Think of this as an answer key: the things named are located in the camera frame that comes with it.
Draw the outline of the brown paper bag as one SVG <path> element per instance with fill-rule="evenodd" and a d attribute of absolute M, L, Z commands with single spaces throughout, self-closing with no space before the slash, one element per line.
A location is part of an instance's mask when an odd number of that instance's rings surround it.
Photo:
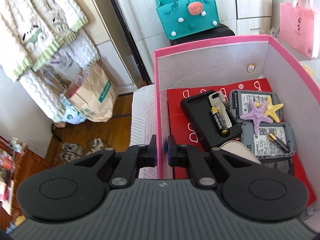
<path fill-rule="evenodd" d="M 112 118 L 118 90 L 95 62 L 76 76 L 65 97 L 88 120 L 107 122 Z"/>

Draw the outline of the white fleece robe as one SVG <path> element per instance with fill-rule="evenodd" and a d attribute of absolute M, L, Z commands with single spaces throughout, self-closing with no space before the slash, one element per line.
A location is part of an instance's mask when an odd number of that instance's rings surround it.
<path fill-rule="evenodd" d="M 61 56 L 81 69 L 100 59 L 87 23 L 75 0 L 1 0 L 1 67 L 52 122 L 62 122 L 66 108 L 40 72 Z"/>

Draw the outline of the black yellow AA battery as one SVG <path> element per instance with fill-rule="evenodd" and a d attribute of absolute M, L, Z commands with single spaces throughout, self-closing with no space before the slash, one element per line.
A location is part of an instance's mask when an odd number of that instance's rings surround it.
<path fill-rule="evenodd" d="M 227 125 L 223 119 L 223 117 L 221 116 L 219 110 L 217 107 L 212 106 L 211 107 L 211 113 L 213 115 L 215 124 L 217 126 L 217 130 L 219 135 L 221 135 L 222 137 L 226 136 L 229 132 Z"/>

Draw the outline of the yellow starfish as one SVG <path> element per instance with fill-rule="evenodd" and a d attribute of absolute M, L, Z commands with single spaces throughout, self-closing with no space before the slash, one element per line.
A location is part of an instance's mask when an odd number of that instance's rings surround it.
<path fill-rule="evenodd" d="M 283 107 L 283 105 L 284 105 L 283 103 L 274 105 L 273 102 L 272 102 L 272 98 L 269 95 L 267 97 L 267 107 L 266 107 L 266 110 L 264 112 L 264 115 L 268 116 L 269 118 L 271 118 L 274 122 L 280 123 L 280 118 L 279 118 L 279 116 L 277 114 L 277 111 L 280 110 Z"/>

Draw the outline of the silver keys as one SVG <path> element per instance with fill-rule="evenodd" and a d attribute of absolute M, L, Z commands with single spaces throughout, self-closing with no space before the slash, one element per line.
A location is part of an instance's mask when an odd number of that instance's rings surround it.
<path fill-rule="evenodd" d="M 223 96 L 222 92 L 218 91 L 218 92 L 212 93 L 209 95 L 208 98 L 209 98 L 210 104 L 219 110 L 220 115 L 223 117 L 227 128 L 231 128 L 232 123 L 226 111 L 226 106 L 228 106 L 228 102 L 225 100 L 225 97 Z"/>

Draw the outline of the small gold-black battery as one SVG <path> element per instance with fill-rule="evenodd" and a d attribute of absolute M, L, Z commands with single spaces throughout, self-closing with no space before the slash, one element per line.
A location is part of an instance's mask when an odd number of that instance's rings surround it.
<path fill-rule="evenodd" d="M 282 140 L 280 140 L 276 135 L 273 133 L 268 134 L 268 139 L 277 145 L 284 153 L 290 153 L 290 148 L 285 144 Z"/>

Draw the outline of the black silicone case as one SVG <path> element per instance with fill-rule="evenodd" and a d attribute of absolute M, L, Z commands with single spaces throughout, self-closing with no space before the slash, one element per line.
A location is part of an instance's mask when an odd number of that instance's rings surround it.
<path fill-rule="evenodd" d="M 200 141 L 203 149 L 209 151 L 213 147 L 219 147 L 225 142 L 236 139 L 242 134 L 241 125 L 236 121 L 231 111 L 227 109 L 227 114 L 231 120 L 232 127 L 226 136 L 219 135 L 215 124 L 209 101 L 209 95 L 215 93 L 209 90 L 195 96 L 183 99 L 180 102 L 181 109 L 189 122 L 192 124 L 194 131 Z"/>

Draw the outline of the purple starfish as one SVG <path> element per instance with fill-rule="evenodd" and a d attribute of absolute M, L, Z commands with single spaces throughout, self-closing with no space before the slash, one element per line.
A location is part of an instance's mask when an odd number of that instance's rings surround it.
<path fill-rule="evenodd" d="M 267 101 L 264 101 L 260 107 L 257 107 L 254 104 L 252 99 L 249 100 L 249 105 L 251 107 L 251 111 L 240 116 L 242 120 L 251 120 L 253 122 L 254 133 L 259 133 L 259 127 L 261 122 L 265 122 L 268 124 L 273 123 L 273 120 L 265 115 L 265 111 L 267 108 Z"/>

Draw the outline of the grey sneakers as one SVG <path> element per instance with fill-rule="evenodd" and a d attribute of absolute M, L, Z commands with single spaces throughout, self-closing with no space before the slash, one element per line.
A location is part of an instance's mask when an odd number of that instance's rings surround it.
<path fill-rule="evenodd" d="M 62 145 L 63 152 L 60 154 L 60 159 L 64 163 L 69 163 L 82 157 L 84 148 L 78 144 L 66 142 Z"/>

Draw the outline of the white green plastic bag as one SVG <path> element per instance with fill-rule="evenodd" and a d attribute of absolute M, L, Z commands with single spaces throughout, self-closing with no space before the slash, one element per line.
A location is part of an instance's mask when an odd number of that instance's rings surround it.
<path fill-rule="evenodd" d="M 63 95 L 60 98 L 62 105 L 65 108 L 62 121 L 69 124 L 78 125 L 86 121 L 86 117 L 82 115 Z"/>

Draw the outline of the wooden cabinet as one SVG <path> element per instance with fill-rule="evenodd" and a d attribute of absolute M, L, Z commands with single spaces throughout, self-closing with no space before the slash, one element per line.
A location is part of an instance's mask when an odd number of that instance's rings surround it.
<path fill-rule="evenodd" d="M 19 185 L 33 174 L 50 169 L 54 166 L 52 162 L 30 150 L 26 142 L 20 142 L 20 145 L 22 146 L 22 150 L 21 153 L 17 152 L 15 154 L 15 170 L 11 176 L 11 179 L 14 182 L 9 208 L 11 214 L 8 214 L 1 205 L 1 229 L 4 231 L 9 226 L 10 222 L 13 221 L 14 215 L 23 215 L 16 198 Z"/>

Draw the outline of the beige glasses case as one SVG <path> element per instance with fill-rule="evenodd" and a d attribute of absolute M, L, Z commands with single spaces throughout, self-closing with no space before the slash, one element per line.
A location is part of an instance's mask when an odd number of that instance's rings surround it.
<path fill-rule="evenodd" d="M 239 141 L 231 140 L 225 142 L 220 146 L 220 148 L 244 159 L 250 160 L 257 164 L 261 164 L 259 159 L 244 144 Z"/>

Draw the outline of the grey battery case with label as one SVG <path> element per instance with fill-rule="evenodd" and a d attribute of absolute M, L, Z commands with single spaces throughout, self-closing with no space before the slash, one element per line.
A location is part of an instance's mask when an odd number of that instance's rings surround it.
<path fill-rule="evenodd" d="M 269 95 L 271 96 L 274 105 L 280 104 L 278 96 L 272 92 L 240 89 L 232 90 L 229 95 L 230 111 L 237 122 L 244 123 L 246 120 L 242 120 L 240 116 L 251 111 L 249 100 L 252 99 L 254 102 L 263 103 L 267 100 Z"/>

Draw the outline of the black clothes rack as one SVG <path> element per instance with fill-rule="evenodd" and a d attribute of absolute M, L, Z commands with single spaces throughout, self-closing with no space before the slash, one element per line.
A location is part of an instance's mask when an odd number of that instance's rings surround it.
<path fill-rule="evenodd" d="M 142 78 L 143 81 L 145 81 L 145 83 L 147 85 L 151 85 L 152 84 L 152 81 L 150 79 L 150 76 L 148 74 L 148 71 L 146 70 L 146 67 L 145 67 L 145 64 L 142 60 L 142 57 L 138 51 L 138 48 L 137 48 L 137 45 L 136 45 L 136 42 L 134 41 L 134 38 L 131 34 L 131 31 L 129 30 L 128 26 L 127 26 L 127 23 L 125 21 L 125 18 L 123 16 L 123 13 L 120 9 L 120 5 L 118 3 L 117 0 L 110 0 L 111 1 L 111 4 L 114 8 L 114 11 L 116 13 L 116 16 L 119 20 L 119 23 L 120 23 L 120 26 L 123 30 L 123 33 L 124 33 L 124 36 L 125 36 L 125 39 L 129 45 L 129 49 L 132 53 L 132 56 L 133 56 L 133 59 L 135 61 L 135 64 L 138 68 L 138 71 L 139 71 L 139 74 Z"/>

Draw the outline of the pink cardboard box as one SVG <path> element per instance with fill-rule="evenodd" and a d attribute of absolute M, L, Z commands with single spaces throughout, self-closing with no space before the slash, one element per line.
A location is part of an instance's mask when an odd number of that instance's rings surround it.
<path fill-rule="evenodd" d="M 154 52 L 157 177 L 169 178 L 164 160 L 169 135 L 167 91 L 265 77 L 284 104 L 298 157 L 319 195 L 319 87 L 300 63 L 270 35 L 227 36 Z"/>

